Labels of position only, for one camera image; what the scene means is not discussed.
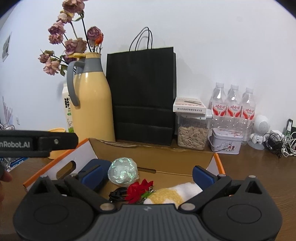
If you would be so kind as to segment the person's left hand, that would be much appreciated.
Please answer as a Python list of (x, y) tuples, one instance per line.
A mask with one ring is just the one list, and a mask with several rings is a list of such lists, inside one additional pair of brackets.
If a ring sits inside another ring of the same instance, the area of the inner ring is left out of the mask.
[(7, 172), (6, 170), (4, 170), (3, 174), (1, 175), (1, 183), (0, 183), (0, 202), (3, 202), (4, 200), (4, 188), (2, 183), (3, 182), (11, 182), (13, 179), (12, 175)]

